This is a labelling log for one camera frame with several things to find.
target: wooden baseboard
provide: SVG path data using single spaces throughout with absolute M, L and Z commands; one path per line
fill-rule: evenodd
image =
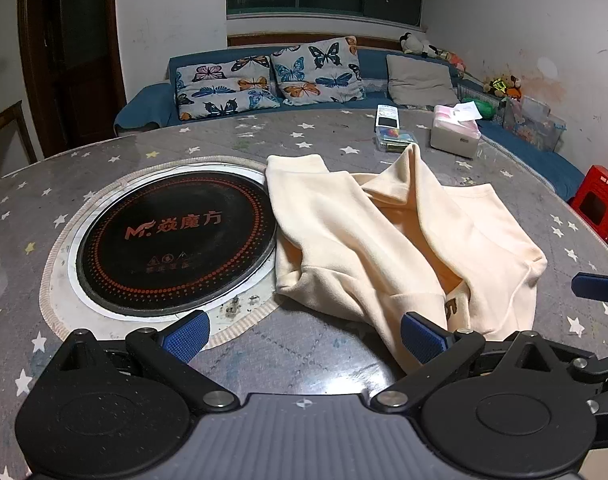
M 241 34 L 239 36 L 228 36 L 228 46 L 250 46 L 261 44 L 298 44 L 312 43 L 314 41 L 330 40 L 336 38 L 336 34 L 317 32 L 280 32 L 266 34 Z M 383 48 L 386 50 L 402 50 L 399 41 L 385 40 L 384 38 L 369 38 L 367 36 L 356 36 L 358 46 L 369 48 Z

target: plush toy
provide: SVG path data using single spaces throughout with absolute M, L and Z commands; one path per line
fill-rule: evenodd
M 421 53 L 423 53 L 423 43 L 411 32 L 407 32 L 399 38 L 399 43 L 402 46 L 404 54 L 417 54 L 417 56 L 421 56 Z
M 399 38 L 404 54 L 415 54 L 415 56 L 436 58 L 437 50 L 428 40 L 419 40 L 412 32 L 405 33 Z
M 496 78 L 484 78 L 484 92 L 499 98 L 509 96 L 519 100 L 522 98 L 521 87 L 522 82 L 514 75 L 502 74 Z
M 460 77 L 464 76 L 464 73 L 466 72 L 466 65 L 464 64 L 464 60 L 460 56 L 458 56 L 457 54 L 453 54 L 452 52 L 447 52 L 446 50 L 443 50 L 443 51 L 441 51 L 440 55 L 437 57 L 439 57 L 440 59 L 443 59 L 445 61 L 448 61 L 456 69 L 458 69 L 458 72 L 460 73 Z

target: tissue box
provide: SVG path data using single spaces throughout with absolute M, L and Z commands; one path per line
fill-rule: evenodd
M 431 146 L 437 150 L 474 158 L 478 151 L 481 134 L 473 121 L 457 121 L 453 108 L 436 106 L 431 129 Z

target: metal screw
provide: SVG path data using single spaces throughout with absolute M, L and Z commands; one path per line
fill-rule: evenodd
M 583 357 L 576 357 L 575 359 L 573 359 L 572 363 L 575 368 L 582 369 L 582 368 L 586 368 L 588 361 L 586 359 L 584 359 Z
M 389 390 L 382 392 L 377 396 L 377 402 L 389 408 L 399 408 L 408 402 L 408 396 L 405 393 Z
M 204 402 L 213 408 L 225 408 L 235 402 L 233 394 L 223 390 L 213 390 L 203 397 Z
M 597 401 L 596 401 L 596 400 L 593 400 L 593 399 L 588 399 L 588 400 L 586 401 L 586 403 L 588 404 L 588 407 L 591 409 L 591 413 L 593 413 L 593 415 L 594 415 L 595 413 L 597 413 L 597 410 L 599 410 L 599 409 L 600 409 L 600 405 L 597 403 Z

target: butterfly pillow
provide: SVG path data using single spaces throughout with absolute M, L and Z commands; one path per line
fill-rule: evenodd
M 271 93 L 270 77 L 267 56 L 179 67 L 175 83 L 180 120 L 278 107 L 279 101 Z
M 286 47 L 271 61 L 286 105 L 364 99 L 354 36 Z
M 177 96 L 180 120 L 225 117 L 247 110 L 279 107 L 279 99 L 267 90 L 257 88 L 239 92 L 227 90 L 225 86 L 204 86 L 193 94 L 182 91 Z

